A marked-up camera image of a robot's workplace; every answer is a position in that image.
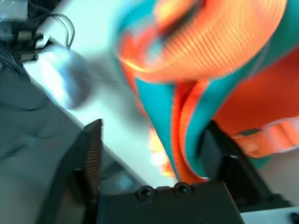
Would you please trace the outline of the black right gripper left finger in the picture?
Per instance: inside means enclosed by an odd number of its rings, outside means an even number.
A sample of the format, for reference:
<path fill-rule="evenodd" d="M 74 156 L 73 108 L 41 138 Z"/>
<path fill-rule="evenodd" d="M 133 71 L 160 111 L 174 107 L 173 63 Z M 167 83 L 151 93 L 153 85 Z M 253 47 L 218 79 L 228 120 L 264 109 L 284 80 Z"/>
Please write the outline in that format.
<path fill-rule="evenodd" d="M 83 128 L 59 162 L 38 224 L 95 224 L 103 150 L 101 119 Z"/>

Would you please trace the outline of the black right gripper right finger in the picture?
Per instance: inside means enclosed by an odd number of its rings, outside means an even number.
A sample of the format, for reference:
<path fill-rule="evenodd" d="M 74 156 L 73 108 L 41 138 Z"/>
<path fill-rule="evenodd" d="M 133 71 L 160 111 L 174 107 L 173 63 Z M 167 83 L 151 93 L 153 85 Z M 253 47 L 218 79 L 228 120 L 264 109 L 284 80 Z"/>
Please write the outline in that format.
<path fill-rule="evenodd" d="M 241 148 L 213 120 L 200 136 L 197 154 L 207 177 L 224 182 L 237 206 L 276 200 Z"/>

